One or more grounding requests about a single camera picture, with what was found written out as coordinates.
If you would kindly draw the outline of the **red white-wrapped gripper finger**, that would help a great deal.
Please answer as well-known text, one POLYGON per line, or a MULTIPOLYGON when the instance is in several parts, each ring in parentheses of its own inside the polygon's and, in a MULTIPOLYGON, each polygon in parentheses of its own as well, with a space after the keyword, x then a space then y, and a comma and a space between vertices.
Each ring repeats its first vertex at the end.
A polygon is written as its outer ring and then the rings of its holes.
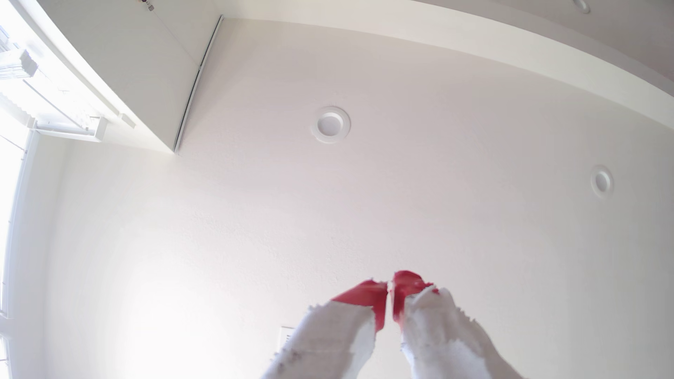
POLYGON ((411 271, 392 280, 393 319, 413 378, 522 378, 451 292, 411 271))
POLYGON ((387 282, 365 280, 313 306, 262 378, 357 378, 385 324, 387 282))

